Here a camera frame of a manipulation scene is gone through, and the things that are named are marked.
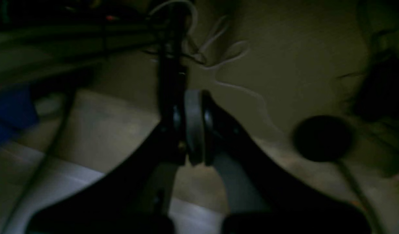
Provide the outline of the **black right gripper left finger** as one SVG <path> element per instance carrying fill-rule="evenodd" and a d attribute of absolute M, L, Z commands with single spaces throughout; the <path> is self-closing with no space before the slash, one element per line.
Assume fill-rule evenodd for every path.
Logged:
<path fill-rule="evenodd" d="M 167 215 L 178 168 L 204 161 L 204 92 L 175 99 L 141 145 L 87 188 L 32 215 L 27 234 L 174 234 Z"/>

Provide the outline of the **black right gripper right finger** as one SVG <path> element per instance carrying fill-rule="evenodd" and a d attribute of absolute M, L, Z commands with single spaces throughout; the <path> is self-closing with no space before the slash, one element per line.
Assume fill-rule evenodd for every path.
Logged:
<path fill-rule="evenodd" d="M 230 214 L 222 234 L 371 234 L 355 206 L 329 197 L 273 161 L 244 128 L 202 91 L 206 165 L 222 178 Z"/>

